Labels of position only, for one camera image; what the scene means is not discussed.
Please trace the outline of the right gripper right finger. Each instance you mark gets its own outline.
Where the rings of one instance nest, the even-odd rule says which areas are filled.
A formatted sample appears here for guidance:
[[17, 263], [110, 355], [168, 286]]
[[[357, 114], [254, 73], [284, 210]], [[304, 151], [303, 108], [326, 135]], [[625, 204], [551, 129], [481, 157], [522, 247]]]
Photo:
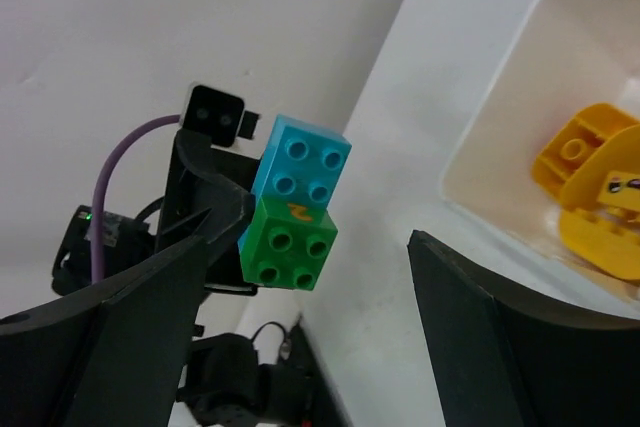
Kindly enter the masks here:
[[638, 425], [638, 320], [549, 297], [423, 231], [407, 248], [447, 425]]

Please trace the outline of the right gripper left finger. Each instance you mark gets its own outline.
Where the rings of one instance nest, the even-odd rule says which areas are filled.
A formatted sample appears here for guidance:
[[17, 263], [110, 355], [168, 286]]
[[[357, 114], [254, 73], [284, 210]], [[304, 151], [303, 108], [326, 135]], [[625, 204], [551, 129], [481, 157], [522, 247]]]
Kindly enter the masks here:
[[191, 238], [2, 318], [2, 425], [167, 425], [205, 270], [204, 242]]

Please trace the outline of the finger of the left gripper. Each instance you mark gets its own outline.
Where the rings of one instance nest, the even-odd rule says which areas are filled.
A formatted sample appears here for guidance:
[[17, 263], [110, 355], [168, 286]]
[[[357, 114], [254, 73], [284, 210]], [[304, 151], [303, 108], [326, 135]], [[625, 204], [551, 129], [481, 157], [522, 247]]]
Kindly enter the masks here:
[[217, 167], [210, 139], [181, 128], [175, 135], [155, 251], [194, 237], [204, 242], [209, 266], [229, 251], [249, 226], [254, 196]]

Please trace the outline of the green number two lego brick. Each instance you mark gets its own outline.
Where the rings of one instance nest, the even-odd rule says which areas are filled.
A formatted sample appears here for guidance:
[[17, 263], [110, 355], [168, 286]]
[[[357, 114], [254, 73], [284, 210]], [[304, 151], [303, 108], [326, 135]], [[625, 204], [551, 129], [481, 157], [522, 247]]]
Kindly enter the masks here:
[[243, 279], [263, 287], [311, 291], [337, 234], [325, 209], [262, 197], [238, 242]]

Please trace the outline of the blue long lego brick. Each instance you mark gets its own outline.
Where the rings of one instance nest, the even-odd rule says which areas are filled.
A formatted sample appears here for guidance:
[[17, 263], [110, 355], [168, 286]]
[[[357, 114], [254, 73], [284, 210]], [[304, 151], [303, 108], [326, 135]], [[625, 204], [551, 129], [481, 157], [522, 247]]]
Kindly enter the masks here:
[[251, 193], [312, 210], [327, 208], [351, 152], [333, 130], [278, 115], [255, 175]]

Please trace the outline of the yellow curved lego brick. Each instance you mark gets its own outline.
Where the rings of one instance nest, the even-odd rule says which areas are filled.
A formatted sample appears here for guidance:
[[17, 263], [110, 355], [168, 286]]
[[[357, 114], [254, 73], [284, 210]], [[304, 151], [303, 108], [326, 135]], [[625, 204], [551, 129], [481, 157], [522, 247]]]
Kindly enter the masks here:
[[639, 170], [639, 119], [608, 103], [576, 113], [536, 155], [534, 181], [564, 207], [590, 207], [612, 170]]

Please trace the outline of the small yellow lego brick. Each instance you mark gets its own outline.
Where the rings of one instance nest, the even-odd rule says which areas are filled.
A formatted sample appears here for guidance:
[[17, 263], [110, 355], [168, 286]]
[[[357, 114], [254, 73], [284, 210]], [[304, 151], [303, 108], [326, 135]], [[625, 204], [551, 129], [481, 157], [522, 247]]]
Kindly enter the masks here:
[[627, 223], [639, 222], [639, 175], [610, 171], [597, 196], [605, 211]]

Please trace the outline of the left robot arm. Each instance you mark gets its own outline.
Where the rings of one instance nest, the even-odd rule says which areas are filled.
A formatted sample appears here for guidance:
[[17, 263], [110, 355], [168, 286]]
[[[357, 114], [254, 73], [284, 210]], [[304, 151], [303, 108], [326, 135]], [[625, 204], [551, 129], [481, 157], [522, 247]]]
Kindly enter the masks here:
[[106, 278], [91, 283], [83, 217], [67, 235], [52, 286], [70, 301], [63, 347], [69, 369], [50, 426], [164, 426], [183, 401], [206, 426], [318, 426], [319, 381], [286, 364], [262, 364], [236, 334], [194, 339], [205, 275], [235, 252], [255, 210], [253, 197], [214, 164], [205, 136], [174, 142], [159, 252], [114, 253]]

